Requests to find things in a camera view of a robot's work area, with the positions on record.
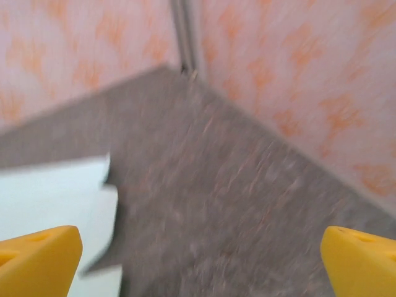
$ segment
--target floor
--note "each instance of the floor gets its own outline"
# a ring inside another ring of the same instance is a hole
[[[111,153],[121,296],[333,296],[319,245],[340,225],[396,238],[396,221],[166,67],[0,137],[0,167]]]

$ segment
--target yellow plastic part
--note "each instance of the yellow plastic part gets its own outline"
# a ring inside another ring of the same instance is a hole
[[[396,241],[331,226],[321,254],[337,297],[396,296]]]
[[[66,297],[81,253],[74,226],[0,241],[0,296]]]

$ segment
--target wall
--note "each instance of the wall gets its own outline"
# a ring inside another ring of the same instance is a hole
[[[199,9],[213,86],[344,180],[396,202],[396,1]]]
[[[178,59],[168,1],[0,0],[0,130]]]

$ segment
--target paper sheet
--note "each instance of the paper sheet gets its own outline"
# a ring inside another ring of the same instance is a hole
[[[122,267],[82,276],[113,237],[117,189],[104,186],[110,157],[0,171],[0,241],[77,226],[83,253],[68,297],[117,297]]]

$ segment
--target pink wallpaper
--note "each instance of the pink wallpaper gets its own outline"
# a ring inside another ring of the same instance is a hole
[[[396,202],[396,1],[200,3],[208,81],[343,179]]]
[[[0,129],[178,59],[168,1],[0,0]]]

